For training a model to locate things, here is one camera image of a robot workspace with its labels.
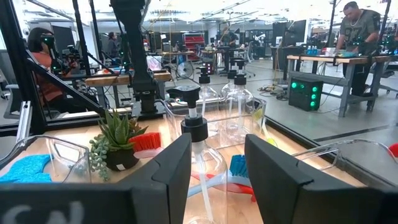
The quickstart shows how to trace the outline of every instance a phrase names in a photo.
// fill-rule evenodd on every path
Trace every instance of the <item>bottle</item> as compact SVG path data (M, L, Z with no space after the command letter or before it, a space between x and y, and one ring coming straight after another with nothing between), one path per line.
M199 101L197 103L198 113L200 113L208 121L208 135L209 138L217 139L218 122L219 120L219 100L218 93L210 86L210 77L207 75L206 67L200 67L200 91Z
M311 55L311 52L312 52L312 47L311 47L311 46L308 46L308 48L307 48L307 55Z
M183 223L227 223L227 173L223 156L209 147L207 120L197 113L199 86L178 86L188 104L188 116L181 122L182 133L191 133L192 167ZM208 183L216 180L214 187Z
M246 76L236 75L235 88L225 98L227 120L225 131L228 139L236 144L243 144L247 134L252 133L254 97L246 89Z
M234 79L236 76L236 70L230 70L228 72L228 83L221 89L221 96L225 98L228 93L231 93L235 88Z
M318 47L317 47L317 46L314 46L314 47L313 47L313 49L312 49L312 54L313 54L313 55L318 55Z

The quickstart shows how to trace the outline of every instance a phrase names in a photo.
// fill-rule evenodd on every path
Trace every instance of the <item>concrete floor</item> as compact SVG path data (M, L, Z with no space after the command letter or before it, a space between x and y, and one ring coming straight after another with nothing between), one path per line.
M309 72L311 69L312 64L305 62L303 70ZM342 77L342 69L342 66L339 66L337 70L336 67L327 66L325 74ZM248 78L246 88L255 97L267 101L266 114L309 139L314 139L320 144L344 139L369 139L387 146L398 142L398 99L395 98L396 93L386 94L385 90L380 90L373 112L366 112L366 102L362 102L349 106L346 117L339 118L337 109L340 107L340 99L330 96L322 96L321 107L316 112L306 112L294 108L289 106L287 101L277 100L276 97L267 95L267 93L265 93L266 96L261 96L258 88L272 84L274 78L282 78L281 72L272 70L270 60L255 61L249 64L246 70L256 74L255 77ZM198 75L195 75L194 80L198 81ZM371 80L372 75L370 74L367 83L370 84ZM220 92L227 82L226 77L211 76L211 86L217 92ZM172 88L175 85L191 85L192 83L190 80L178 80L166 83L166 88ZM382 84L398 88L398 73L388 79L382 79ZM118 90L120 98L129 96L127 86L118 86ZM324 85L323 91L339 94L342 92L342 88ZM113 89L109 88L106 95L110 105L114 106ZM17 120L2 117L6 105L7 101L0 99L0 124L17 122ZM0 144L7 149L12 147L14 141L14 138L0 138ZM0 150L0 158L5 156L4 153L5 151Z

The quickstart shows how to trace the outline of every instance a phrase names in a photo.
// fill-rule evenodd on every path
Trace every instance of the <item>clear plastic bin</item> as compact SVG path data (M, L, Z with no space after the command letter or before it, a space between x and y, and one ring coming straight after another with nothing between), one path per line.
M398 159L387 146L375 141L344 140L292 156L358 187L398 185ZM320 156L326 156L328 162Z
M197 101L197 113L202 113L201 100ZM166 115L165 118L169 125L170 137L172 141L176 140L181 136L181 121L183 121L186 114L188 114L188 107L186 102L177 102L175 99L167 99L164 101ZM245 107L247 113L243 117L244 126L252 133L259 133L261 131L262 124L265 123L265 111L266 101L254 98L253 103L248 103ZM235 146L243 144L244 142L232 141L226 132L226 124L230 121L234 121L235 117L228 117L228 105L225 103L223 98L206 101L206 112L205 117L208 122L208 139L206 140L207 145L213 149L219 149L223 147Z
M89 149L85 146L53 136L25 138L1 160L0 184L2 182L90 183L88 153Z

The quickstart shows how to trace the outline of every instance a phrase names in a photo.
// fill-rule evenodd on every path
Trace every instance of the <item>red brush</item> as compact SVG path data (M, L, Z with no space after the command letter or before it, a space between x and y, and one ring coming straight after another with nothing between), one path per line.
M390 149L392 155L393 155L395 158L398 158L398 143L394 143L393 145L391 145L391 146L389 147L389 149Z
M155 157L163 150L160 133L140 134L129 139L129 142L134 143L132 149L135 152L134 156L138 159Z

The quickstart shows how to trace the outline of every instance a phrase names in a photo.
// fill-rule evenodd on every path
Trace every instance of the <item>blue sponge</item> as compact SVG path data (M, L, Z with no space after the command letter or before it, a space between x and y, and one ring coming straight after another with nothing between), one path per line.
M42 183L51 182L50 174L44 174L50 154L27 156L15 162L8 173L0 177L0 183Z

